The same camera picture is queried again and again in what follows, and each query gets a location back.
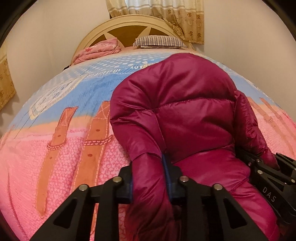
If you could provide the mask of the blue and pink bedspread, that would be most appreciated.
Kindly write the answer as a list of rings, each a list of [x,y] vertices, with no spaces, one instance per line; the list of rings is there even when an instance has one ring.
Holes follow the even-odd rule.
[[[110,101],[125,78],[174,54],[216,64],[248,99],[272,154],[295,157],[295,123],[250,81],[186,50],[133,50],[72,66],[25,103],[1,138],[1,213],[18,240],[29,240],[81,184],[95,186],[132,165],[110,123]],[[120,207],[119,236],[128,240]]]

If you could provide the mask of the gold side curtain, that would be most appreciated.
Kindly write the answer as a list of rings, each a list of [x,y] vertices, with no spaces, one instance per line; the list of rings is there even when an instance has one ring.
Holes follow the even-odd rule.
[[[7,47],[4,42],[1,46],[0,58],[0,110],[3,109],[15,94],[16,89],[11,78],[7,59]]]

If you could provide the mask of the beige window curtain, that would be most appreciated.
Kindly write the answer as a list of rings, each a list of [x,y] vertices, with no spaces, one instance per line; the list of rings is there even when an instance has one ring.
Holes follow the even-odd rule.
[[[203,0],[107,0],[111,17],[148,15],[160,18],[190,43],[204,44]]]

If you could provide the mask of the folded pink floral blanket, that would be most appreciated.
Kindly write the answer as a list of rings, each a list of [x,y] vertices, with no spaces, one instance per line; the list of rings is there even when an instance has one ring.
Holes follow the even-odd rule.
[[[117,38],[112,38],[87,47],[76,53],[72,59],[71,65],[76,65],[91,59],[116,54],[121,51],[121,46]]]

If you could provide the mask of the cream wooden headboard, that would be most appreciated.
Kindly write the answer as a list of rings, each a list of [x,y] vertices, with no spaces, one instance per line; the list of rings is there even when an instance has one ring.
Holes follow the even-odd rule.
[[[90,31],[78,45],[76,51],[88,48],[100,41],[117,38],[119,46],[131,47],[135,39],[161,35],[180,39],[177,33],[162,19],[148,15],[124,15],[111,18]]]

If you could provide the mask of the striped pillow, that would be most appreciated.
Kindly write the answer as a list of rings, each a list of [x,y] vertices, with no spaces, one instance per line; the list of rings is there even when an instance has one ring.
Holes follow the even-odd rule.
[[[149,35],[135,39],[133,47],[139,48],[187,48],[178,38],[171,36]]]

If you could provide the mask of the magenta puffer jacket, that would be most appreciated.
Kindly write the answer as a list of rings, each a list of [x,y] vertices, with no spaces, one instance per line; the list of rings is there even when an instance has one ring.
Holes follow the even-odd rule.
[[[276,215],[249,183],[250,169],[236,158],[235,147],[271,168],[278,163],[247,97],[216,64],[181,53],[133,73],[112,94],[110,123],[132,162],[128,240],[180,238],[162,158],[197,183],[221,184],[268,240],[280,238]]]

